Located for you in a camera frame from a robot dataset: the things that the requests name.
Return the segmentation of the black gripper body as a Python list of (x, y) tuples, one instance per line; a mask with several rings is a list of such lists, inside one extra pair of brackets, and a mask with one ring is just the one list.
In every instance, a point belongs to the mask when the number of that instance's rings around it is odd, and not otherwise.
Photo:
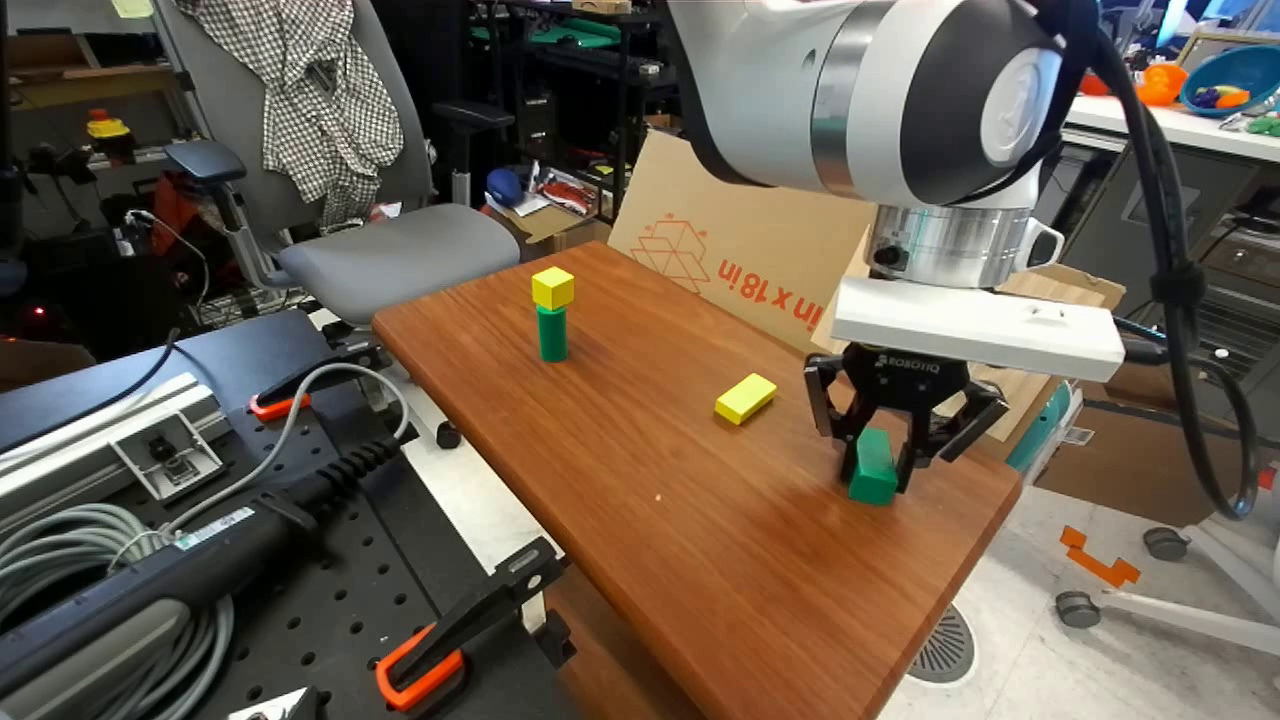
[[(848, 345), (841, 362), (844, 362), (844, 380), (853, 386), (853, 402), (868, 409), (868, 424), (877, 414), (909, 417), (914, 402), (932, 402), (936, 417), (956, 417), (965, 403), (965, 389), (980, 386), (969, 375), (965, 362), (920, 356), (898, 349)], [(855, 466), (855, 445), (844, 450), (841, 455), (841, 482), (853, 475), (853, 466)]]

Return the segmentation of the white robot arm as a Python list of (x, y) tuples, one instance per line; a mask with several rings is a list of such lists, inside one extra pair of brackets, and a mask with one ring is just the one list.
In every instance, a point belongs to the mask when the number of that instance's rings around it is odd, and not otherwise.
[(1090, 64), (1097, 0), (665, 0), (684, 132), (726, 183), (868, 200), (868, 274), (837, 289), (837, 345), (802, 362), (837, 482), (898, 414), (909, 482), (1002, 417), (971, 372), (1108, 380), (1115, 318), (1026, 299), (1007, 278), (1059, 252), (1038, 164)]

